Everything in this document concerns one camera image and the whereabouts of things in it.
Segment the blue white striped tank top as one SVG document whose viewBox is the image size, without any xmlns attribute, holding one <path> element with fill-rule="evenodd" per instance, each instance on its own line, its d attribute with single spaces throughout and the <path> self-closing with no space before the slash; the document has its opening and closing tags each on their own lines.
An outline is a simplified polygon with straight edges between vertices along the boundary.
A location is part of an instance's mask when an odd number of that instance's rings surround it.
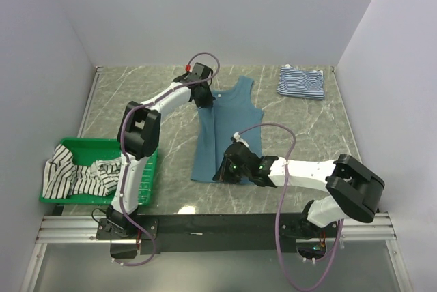
<svg viewBox="0 0 437 292">
<path fill-rule="evenodd" d="M 288 64 L 282 66 L 277 93 L 287 97 L 323 100 L 324 73 L 321 70 L 300 70 Z"/>
</svg>

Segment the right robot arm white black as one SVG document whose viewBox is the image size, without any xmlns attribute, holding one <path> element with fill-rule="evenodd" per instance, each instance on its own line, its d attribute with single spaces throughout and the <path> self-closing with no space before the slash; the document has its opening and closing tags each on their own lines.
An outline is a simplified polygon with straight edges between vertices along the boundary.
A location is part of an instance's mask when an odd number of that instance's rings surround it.
<svg viewBox="0 0 437 292">
<path fill-rule="evenodd" d="M 239 184 L 244 178 L 260 187 L 297 186 L 328 193 L 309 201 L 292 223 L 280 224 L 282 233 L 298 239 L 317 237 L 328 225 L 345 218 L 373 222 L 385 187 L 380 177 L 350 155 L 323 162 L 259 157 L 245 143 L 234 142 L 225 150 L 213 180 Z"/>
</svg>

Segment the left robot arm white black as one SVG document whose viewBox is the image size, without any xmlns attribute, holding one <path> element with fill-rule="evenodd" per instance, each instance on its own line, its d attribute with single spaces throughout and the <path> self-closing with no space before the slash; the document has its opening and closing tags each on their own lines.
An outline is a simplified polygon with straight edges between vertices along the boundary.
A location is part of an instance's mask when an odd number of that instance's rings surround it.
<svg viewBox="0 0 437 292">
<path fill-rule="evenodd" d="M 160 140 L 161 121 L 179 106 L 193 101 L 198 108 L 210 108 L 214 97 L 208 79 L 213 69 L 195 63 L 153 98 L 125 108 L 117 139 L 121 148 L 121 167 L 115 195 L 106 212 L 107 222 L 118 237 L 127 239 L 136 230 L 134 219 L 139 206 L 139 186 L 143 170 Z"/>
</svg>

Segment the plain blue tank top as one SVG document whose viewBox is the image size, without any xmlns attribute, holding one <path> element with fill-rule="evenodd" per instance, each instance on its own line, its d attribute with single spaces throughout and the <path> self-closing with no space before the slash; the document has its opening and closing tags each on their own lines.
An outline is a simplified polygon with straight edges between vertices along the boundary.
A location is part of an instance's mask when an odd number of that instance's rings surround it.
<svg viewBox="0 0 437 292">
<path fill-rule="evenodd" d="M 225 150 L 231 145 L 231 138 L 247 128 L 250 130 L 243 134 L 243 139 L 253 153 L 262 155 L 261 128 L 255 125 L 262 122 L 264 113 L 252 104 L 253 83 L 252 78 L 240 76 L 231 89 L 212 92 L 215 100 L 211 108 L 197 110 L 200 131 L 191 180 L 212 183 Z"/>
</svg>

